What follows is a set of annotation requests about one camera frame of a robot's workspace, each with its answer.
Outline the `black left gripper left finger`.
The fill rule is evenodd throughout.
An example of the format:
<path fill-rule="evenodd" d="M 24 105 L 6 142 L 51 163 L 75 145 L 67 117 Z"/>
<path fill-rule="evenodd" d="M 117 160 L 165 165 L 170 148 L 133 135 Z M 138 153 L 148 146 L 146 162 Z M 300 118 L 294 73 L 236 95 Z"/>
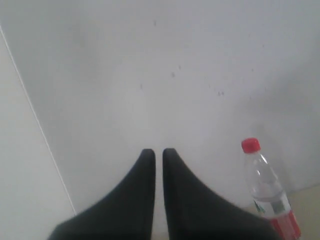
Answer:
<path fill-rule="evenodd" d="M 103 199 L 59 224 L 51 240 L 149 240 L 152 237 L 156 157 L 144 149 L 124 179 Z"/>

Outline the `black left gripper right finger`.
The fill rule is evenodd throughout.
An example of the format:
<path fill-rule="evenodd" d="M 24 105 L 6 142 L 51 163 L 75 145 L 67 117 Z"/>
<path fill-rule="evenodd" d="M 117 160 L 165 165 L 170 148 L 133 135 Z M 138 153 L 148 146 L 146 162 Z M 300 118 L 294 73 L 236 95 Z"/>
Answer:
<path fill-rule="evenodd" d="M 174 148 L 163 151 L 162 179 L 169 239 L 280 239 L 267 220 L 233 205 L 202 183 Z"/>

